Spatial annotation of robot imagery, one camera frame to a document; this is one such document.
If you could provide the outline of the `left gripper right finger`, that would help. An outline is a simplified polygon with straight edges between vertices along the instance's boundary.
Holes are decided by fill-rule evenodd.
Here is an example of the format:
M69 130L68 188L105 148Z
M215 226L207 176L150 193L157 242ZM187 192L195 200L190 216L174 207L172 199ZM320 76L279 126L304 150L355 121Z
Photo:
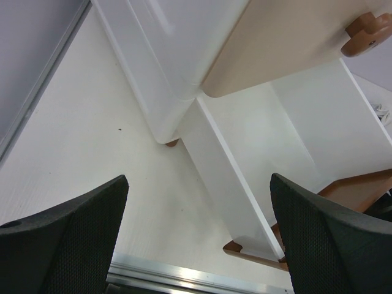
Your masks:
M295 293L391 293L391 222L278 173L269 188Z

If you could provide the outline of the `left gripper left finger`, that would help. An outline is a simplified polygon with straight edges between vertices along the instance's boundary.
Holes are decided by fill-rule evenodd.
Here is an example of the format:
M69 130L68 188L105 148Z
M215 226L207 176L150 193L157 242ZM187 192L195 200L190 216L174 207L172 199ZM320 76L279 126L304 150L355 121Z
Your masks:
M1 225L1 293L103 293L128 191L120 175Z

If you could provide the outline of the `brown drawer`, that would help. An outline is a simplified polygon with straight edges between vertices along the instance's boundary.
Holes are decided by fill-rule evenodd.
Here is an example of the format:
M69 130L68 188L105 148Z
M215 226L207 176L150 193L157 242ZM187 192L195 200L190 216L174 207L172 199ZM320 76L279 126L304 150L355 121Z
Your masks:
M226 253L286 269L273 173L355 211L391 187L391 123L371 104L391 111L391 93L341 59L193 101L178 132L231 236Z

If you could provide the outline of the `beige drawer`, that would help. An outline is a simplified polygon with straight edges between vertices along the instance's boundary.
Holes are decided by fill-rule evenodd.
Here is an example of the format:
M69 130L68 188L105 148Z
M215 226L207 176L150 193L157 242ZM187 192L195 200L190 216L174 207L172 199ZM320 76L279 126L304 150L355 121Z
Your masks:
M391 1L249 1L203 83L222 97L343 56L346 27Z

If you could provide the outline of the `brown bear knob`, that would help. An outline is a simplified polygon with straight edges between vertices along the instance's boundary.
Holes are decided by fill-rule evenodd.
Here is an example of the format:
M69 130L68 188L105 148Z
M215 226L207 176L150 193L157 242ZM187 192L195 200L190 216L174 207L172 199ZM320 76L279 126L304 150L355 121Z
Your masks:
M364 13L345 32L350 39L342 46L341 53L348 58L361 55L391 37L391 14L375 17L372 12Z

